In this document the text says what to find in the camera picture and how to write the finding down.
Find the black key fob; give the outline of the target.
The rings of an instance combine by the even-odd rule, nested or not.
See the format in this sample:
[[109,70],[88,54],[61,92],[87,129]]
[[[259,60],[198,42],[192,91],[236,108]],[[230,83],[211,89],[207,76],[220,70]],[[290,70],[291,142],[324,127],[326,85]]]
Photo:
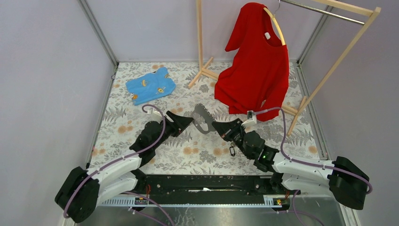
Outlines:
[[235,144],[234,144],[234,143],[231,143],[231,144],[230,144],[230,146],[229,146],[229,152],[230,152],[230,155],[233,156],[233,157],[236,155],[236,152],[235,152]]

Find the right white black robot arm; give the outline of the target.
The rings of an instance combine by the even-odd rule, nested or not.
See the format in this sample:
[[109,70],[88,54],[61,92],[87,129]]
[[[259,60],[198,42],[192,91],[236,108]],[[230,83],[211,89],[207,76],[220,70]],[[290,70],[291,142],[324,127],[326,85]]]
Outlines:
[[362,210],[369,191],[369,176],[349,159],[310,161],[291,158],[282,151],[267,146],[255,132],[246,132],[240,119],[213,122],[220,137],[232,142],[243,154],[254,161],[257,169],[272,172],[270,188],[276,194],[286,190],[325,194],[340,204]]

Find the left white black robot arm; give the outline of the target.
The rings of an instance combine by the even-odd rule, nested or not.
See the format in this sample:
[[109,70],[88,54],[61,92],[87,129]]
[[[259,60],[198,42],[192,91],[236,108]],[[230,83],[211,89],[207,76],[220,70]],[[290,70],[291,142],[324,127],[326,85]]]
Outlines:
[[121,156],[96,168],[71,170],[55,196],[55,203],[64,211],[64,217],[80,223],[104,201],[123,192],[139,194],[145,190],[145,179],[133,172],[155,156],[162,142],[179,136],[194,121],[192,117],[171,111],[158,115],[159,121],[146,123],[136,141]]

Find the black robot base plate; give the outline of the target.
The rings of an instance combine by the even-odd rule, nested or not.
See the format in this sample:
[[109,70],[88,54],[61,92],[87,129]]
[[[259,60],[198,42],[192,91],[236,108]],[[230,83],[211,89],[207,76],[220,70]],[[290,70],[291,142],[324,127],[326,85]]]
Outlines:
[[137,169],[137,185],[126,194],[139,194],[163,205],[289,205],[294,190],[278,182],[278,176],[145,174]]

